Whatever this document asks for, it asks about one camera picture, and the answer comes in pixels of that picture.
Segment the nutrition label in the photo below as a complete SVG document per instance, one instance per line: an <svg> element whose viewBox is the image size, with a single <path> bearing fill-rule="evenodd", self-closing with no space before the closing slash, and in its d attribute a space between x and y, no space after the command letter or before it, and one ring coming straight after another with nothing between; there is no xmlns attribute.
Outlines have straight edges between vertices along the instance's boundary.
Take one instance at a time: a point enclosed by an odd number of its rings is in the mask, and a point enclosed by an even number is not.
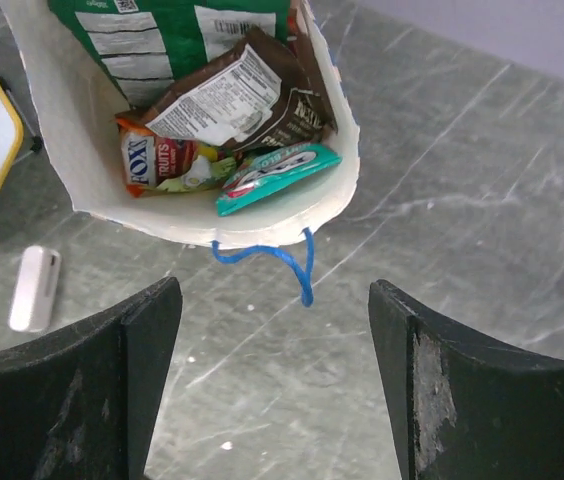
<svg viewBox="0 0 564 480"><path fill-rule="evenodd" d="M282 80L246 45L233 65L176 100L147 126L157 135L221 146L244 141L272 116Z"/></svg>

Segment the barcode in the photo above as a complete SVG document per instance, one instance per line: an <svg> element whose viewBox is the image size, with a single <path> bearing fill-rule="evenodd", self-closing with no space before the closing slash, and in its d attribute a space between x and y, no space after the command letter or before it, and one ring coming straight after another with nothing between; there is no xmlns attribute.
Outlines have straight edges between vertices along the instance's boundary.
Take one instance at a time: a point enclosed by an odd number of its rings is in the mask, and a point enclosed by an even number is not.
<svg viewBox="0 0 564 480"><path fill-rule="evenodd" d="M230 35L246 35L255 25L248 22L227 22L226 20L215 20L215 31L228 33Z"/></svg>
<svg viewBox="0 0 564 480"><path fill-rule="evenodd" d="M137 3L135 3L135 0L113 0L113 1L115 2L115 6L118 7L118 12L120 13L133 13L140 10L138 8Z"/></svg>

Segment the snack package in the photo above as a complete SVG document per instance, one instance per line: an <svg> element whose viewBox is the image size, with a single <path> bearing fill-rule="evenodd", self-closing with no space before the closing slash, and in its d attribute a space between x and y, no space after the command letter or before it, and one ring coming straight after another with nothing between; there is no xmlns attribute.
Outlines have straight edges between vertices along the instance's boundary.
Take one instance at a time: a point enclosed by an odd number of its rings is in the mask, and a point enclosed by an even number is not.
<svg viewBox="0 0 564 480"><path fill-rule="evenodd" d="M317 142L328 120L295 55L257 27L176 81L142 117L159 136L234 152Z"/></svg>
<svg viewBox="0 0 564 480"><path fill-rule="evenodd" d="M216 149L188 140L160 138L139 126L133 112L116 117L120 129L127 190L134 197L148 192L183 193L221 186L236 161Z"/></svg>
<svg viewBox="0 0 564 480"><path fill-rule="evenodd" d="M222 187L217 200L218 214L229 215L341 161L338 154L325 146L309 143L247 157Z"/></svg>
<svg viewBox="0 0 564 480"><path fill-rule="evenodd" d="M48 0L134 106L230 50L252 26L286 41L290 0Z"/></svg>

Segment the gray wall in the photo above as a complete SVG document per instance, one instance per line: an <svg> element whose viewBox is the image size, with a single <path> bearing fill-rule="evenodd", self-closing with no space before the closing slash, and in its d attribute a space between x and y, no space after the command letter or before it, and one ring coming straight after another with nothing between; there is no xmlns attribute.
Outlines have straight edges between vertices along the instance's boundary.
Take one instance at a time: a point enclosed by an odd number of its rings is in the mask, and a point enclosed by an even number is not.
<svg viewBox="0 0 564 480"><path fill-rule="evenodd" d="M564 0L361 0L385 14L564 78Z"/></svg>

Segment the brown package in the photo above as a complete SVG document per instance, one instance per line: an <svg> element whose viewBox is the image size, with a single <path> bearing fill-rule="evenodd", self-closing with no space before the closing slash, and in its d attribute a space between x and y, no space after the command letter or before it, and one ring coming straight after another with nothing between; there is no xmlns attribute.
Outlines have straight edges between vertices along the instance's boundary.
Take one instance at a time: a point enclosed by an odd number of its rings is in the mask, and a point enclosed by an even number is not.
<svg viewBox="0 0 564 480"><path fill-rule="evenodd" d="M325 112L293 53L254 27L232 50L176 81L142 121L162 137L239 152L317 141Z"/></svg>

